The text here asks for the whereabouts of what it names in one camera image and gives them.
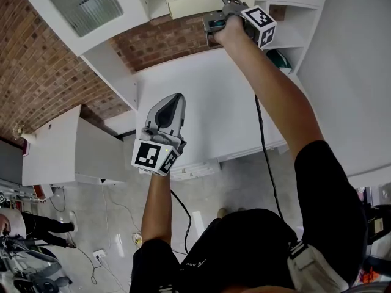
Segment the person's left forearm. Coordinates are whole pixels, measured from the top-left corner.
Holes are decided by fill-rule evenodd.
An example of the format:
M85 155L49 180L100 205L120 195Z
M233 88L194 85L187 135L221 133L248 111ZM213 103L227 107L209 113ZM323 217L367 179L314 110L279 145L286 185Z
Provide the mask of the person's left forearm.
M171 244L172 198L169 174L152 174L142 216L141 236L143 242L159 239Z

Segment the white cross-body bag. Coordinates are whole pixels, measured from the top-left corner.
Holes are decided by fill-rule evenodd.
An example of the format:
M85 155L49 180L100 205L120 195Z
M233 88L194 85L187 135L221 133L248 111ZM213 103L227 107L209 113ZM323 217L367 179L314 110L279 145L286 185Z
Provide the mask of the white cross-body bag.
M294 287L300 293L342 293L349 288L324 256L303 241L290 248L287 265Z

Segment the person's black shirt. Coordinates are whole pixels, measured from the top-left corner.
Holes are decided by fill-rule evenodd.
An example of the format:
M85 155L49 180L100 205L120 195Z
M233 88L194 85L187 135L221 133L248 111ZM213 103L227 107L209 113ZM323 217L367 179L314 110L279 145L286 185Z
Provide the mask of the person's black shirt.
M274 212L250 209L213 220L182 262L162 240L134 254L130 293L222 293L231 288L295 289L290 248L315 247L350 287L367 246L359 197L328 143L306 145L294 162L304 232L302 239Z

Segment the small white plant pot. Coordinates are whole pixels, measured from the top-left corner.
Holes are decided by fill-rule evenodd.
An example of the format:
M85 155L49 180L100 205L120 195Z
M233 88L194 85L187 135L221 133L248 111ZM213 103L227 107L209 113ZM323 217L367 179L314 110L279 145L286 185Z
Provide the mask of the small white plant pot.
M16 125L12 130L12 134L15 139L24 139L31 144L37 141L36 134L27 133L25 125Z

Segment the orange pouch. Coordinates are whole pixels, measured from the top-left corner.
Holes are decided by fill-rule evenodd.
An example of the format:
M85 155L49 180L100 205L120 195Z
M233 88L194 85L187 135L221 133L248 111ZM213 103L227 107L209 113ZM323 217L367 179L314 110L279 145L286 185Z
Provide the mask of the orange pouch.
M372 267L369 270L362 269L360 271L359 280L361 284L369 284L375 282L379 278L379 274L376 273Z

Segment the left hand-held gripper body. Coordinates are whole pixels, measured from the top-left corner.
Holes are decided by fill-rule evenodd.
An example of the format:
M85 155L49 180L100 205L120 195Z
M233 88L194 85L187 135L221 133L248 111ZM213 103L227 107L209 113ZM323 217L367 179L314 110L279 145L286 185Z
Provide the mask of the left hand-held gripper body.
M145 172L166 176L182 155L186 144L181 136L144 127L134 142L131 165Z

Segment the pink cloth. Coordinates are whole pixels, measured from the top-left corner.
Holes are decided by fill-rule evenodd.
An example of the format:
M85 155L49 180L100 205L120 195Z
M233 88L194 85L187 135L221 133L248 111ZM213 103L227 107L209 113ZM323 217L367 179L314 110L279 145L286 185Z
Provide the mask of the pink cloth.
M357 194L363 203L371 203L371 187L359 187L356 189Z

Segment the frosted glass cabinet door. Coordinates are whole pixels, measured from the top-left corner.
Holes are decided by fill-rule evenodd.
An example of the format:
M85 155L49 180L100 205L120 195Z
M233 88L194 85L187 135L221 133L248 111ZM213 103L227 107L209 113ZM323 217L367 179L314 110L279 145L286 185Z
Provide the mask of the frosted glass cabinet door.
M50 1L79 37L123 15L118 0Z

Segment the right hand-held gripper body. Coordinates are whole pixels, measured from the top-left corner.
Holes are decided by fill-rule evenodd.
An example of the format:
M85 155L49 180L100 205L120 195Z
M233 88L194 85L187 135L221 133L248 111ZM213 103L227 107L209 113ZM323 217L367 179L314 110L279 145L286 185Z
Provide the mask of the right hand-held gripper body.
M223 30L232 16L241 18L245 33L259 48L264 48L273 41L277 22L271 16L258 5L249 7L244 2L228 0L222 10L207 13L202 17L208 46L213 46L211 39L214 34Z

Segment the green white packet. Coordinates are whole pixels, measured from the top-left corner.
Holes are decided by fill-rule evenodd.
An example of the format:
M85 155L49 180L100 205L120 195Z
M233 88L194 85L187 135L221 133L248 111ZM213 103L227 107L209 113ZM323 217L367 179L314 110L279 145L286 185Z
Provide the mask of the green white packet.
M266 52L268 59L285 75L289 75L292 66L288 59L277 49L271 49Z

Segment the person's right hand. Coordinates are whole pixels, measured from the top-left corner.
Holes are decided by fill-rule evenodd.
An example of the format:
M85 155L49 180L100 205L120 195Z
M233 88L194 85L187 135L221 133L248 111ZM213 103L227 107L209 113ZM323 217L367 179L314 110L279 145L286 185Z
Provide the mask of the person's right hand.
M249 39L243 27L243 18L232 15L225 23L225 27L213 34L214 40L222 46L230 45L242 39Z

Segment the white wall shelf panel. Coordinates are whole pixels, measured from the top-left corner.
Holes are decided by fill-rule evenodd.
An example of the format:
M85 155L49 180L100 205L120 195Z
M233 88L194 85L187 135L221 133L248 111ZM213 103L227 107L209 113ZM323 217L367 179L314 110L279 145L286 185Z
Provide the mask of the white wall shelf panel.
M109 44L112 37L169 13L166 0L118 0L123 15L79 37L50 0L28 0L68 48L99 75L132 109L137 109L136 81ZM290 78L297 80L298 69L318 24L325 0L255 0L266 12L278 7L283 18L270 49L279 49L291 63Z

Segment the black office chair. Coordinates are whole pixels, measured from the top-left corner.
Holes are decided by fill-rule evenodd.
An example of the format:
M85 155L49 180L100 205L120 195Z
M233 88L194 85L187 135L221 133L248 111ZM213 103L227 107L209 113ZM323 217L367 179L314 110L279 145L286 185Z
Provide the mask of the black office chair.
M24 240L12 237L0 237L0 255L11 260L13 258L27 258L27 255L47 263L59 262L57 257L35 240Z

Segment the person's right forearm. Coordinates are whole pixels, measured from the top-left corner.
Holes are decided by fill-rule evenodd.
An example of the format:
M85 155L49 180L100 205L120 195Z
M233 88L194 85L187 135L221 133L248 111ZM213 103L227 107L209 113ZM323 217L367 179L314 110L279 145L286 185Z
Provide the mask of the person's right forearm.
M293 157L306 145L324 139L307 97L255 43L246 35L216 41L248 80Z

